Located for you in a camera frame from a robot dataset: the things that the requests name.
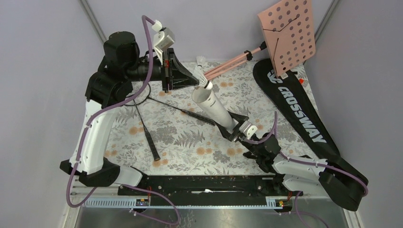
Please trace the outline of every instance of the black base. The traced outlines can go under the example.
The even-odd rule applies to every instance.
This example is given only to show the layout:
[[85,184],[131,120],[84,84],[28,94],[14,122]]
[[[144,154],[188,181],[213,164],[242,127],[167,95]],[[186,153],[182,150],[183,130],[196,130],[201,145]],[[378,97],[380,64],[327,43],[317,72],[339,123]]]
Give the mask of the black base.
[[[288,196],[288,190],[274,186],[273,175],[267,176],[147,176],[139,188],[163,194],[176,206],[261,206],[266,196]],[[208,189],[214,192],[205,193]],[[144,192],[119,188],[120,196],[144,196]],[[152,197],[153,206],[169,206],[160,197]]]

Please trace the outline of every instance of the white shuttlecock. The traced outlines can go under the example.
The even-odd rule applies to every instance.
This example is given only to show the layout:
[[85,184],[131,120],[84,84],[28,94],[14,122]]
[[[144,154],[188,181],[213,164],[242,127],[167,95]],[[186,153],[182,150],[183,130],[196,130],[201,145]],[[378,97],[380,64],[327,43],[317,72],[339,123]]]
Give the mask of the white shuttlecock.
[[196,63],[199,67],[203,67],[204,63],[206,62],[206,57],[204,56],[197,56]]
[[209,80],[206,79],[206,76],[204,76],[204,73],[198,66],[196,66],[194,68],[193,77],[195,77],[199,80],[198,86],[203,87],[208,90],[213,89],[213,83],[211,83]]

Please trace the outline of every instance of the metal frame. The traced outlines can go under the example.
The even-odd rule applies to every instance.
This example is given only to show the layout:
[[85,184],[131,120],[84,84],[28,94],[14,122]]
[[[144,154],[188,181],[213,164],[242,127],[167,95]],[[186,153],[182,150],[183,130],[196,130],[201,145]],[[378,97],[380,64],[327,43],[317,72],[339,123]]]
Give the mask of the metal frame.
[[94,12],[91,9],[91,6],[89,5],[87,0],[78,0],[83,7],[84,13],[87,15],[89,22],[91,23],[92,27],[94,28],[96,34],[99,37],[99,40],[101,41],[101,44],[105,43],[106,36],[104,31],[102,30],[101,26],[98,23],[98,20],[95,17]]
[[317,42],[319,37],[322,35],[340,2],[341,0],[333,0],[333,2],[330,4],[325,16],[319,24],[319,27],[317,27],[317,31],[315,32],[315,42]]

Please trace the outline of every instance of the floral pattern fabric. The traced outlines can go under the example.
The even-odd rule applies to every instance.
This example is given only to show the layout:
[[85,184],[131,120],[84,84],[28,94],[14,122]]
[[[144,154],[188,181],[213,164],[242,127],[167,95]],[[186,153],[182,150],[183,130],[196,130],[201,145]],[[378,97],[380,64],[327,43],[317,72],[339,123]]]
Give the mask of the floral pattern fabric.
[[[213,90],[229,111],[247,115],[258,127],[257,136],[270,131],[276,107],[256,84],[252,70],[256,62],[250,61],[212,80]],[[203,66],[207,71],[219,63]],[[183,63],[193,72],[196,63]],[[316,107],[305,69],[293,69],[308,97]],[[137,91],[142,83],[134,83]],[[193,87],[164,93],[161,82],[151,82],[150,97],[198,114],[205,113],[193,102]],[[148,87],[135,100],[145,99]],[[147,99],[138,106],[144,124],[150,132],[161,160],[154,161],[144,135],[144,127],[134,106],[123,106],[112,126],[107,150],[104,154],[111,162],[134,166],[149,175],[260,175],[265,174],[239,142],[224,139],[217,127],[206,124],[181,111]],[[316,158],[284,116],[278,111],[278,141],[284,153]]]

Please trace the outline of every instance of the shuttlecock tube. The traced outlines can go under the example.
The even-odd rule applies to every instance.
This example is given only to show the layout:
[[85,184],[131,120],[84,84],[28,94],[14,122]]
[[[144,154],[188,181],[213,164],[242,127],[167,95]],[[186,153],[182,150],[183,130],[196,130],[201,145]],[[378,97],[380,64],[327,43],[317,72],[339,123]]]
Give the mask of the shuttlecock tube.
[[196,87],[192,93],[192,100],[215,122],[232,131],[236,126],[235,121],[228,111],[222,106],[220,100],[212,90]]

